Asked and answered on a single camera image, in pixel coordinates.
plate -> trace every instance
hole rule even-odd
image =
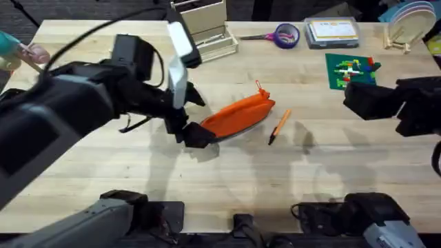
[[[408,8],[405,11],[401,12],[400,14],[398,14],[397,16],[395,16],[395,18],[389,22],[389,25],[391,25],[391,24],[393,25],[393,23],[395,23],[398,19],[400,19],[404,15],[409,14],[409,13],[414,12],[414,11],[418,11],[418,10],[428,10],[430,12],[433,12],[433,14],[435,15],[435,12],[429,6],[415,6],[415,7],[412,7],[412,8]]]
[[[406,14],[389,26],[389,35],[392,37],[400,28],[404,33],[399,36],[395,42],[408,43],[420,32],[423,37],[427,34],[436,23],[436,16],[432,11],[418,10]]]
[[[427,6],[430,7],[432,9],[432,12],[435,12],[435,8],[433,7],[433,5],[427,1],[414,1],[411,2],[405,6],[402,6],[399,10],[397,10],[397,12],[395,12],[395,14],[393,14],[393,16],[390,18],[389,22],[392,22],[400,13],[406,11],[409,8],[412,7],[416,7],[416,6]]]

pen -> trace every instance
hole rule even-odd
[[[283,125],[285,124],[285,121],[287,121],[287,119],[288,119],[290,114],[291,114],[291,110],[287,110],[283,114],[282,119],[280,120],[278,125],[274,128],[273,132],[271,133],[271,136],[269,137],[268,145],[271,145],[274,142],[274,140],[276,139],[280,129],[283,127]]]

green lego baseplate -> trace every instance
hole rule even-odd
[[[367,71],[369,58],[363,56],[350,56],[343,54],[326,54],[329,88],[333,90],[345,90],[348,77],[352,82],[376,85],[375,72]]]

wooden tabletop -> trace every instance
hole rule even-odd
[[[102,21],[44,21],[35,35],[55,52]],[[301,23],[294,23],[302,29]],[[271,32],[277,23],[228,23],[237,37]],[[161,120],[130,132],[111,121],[85,137],[0,212],[0,232],[33,231],[94,203],[111,189],[148,194],[151,200],[185,203],[184,231],[225,231],[234,213],[252,213],[272,231],[298,230],[289,207],[300,201],[342,200],[350,192],[393,196],[420,232],[441,232],[441,179],[429,163],[436,136],[403,138],[397,120],[363,121],[343,104],[343,91],[330,90],[325,53],[372,56],[381,62],[378,85],[396,79],[440,76],[422,42],[409,55],[382,49],[382,24],[361,23],[361,46],[352,50],[310,50],[304,37],[292,50],[270,41],[243,41],[239,53],[189,71],[207,107],[188,104],[192,121],[257,93],[271,92],[272,113],[260,125],[206,149],[186,149],[167,135]],[[68,52],[68,61],[108,58],[115,34],[139,35],[168,62],[174,50],[166,23],[123,21]],[[155,63],[152,83],[159,80]],[[7,87],[29,88],[36,73],[23,65]],[[292,110],[279,137],[269,135],[286,109]]]

clear plastic container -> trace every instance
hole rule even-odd
[[[315,27],[317,25],[339,25],[344,27],[348,25],[348,30],[345,32],[351,33],[350,36],[326,36],[318,37],[315,33]],[[324,26],[324,32],[331,34],[331,29]],[[359,46],[360,40],[360,28],[356,20],[353,17],[316,17],[316,18],[306,18],[305,19],[305,37],[308,42],[309,49],[329,49],[329,48],[356,48]]]

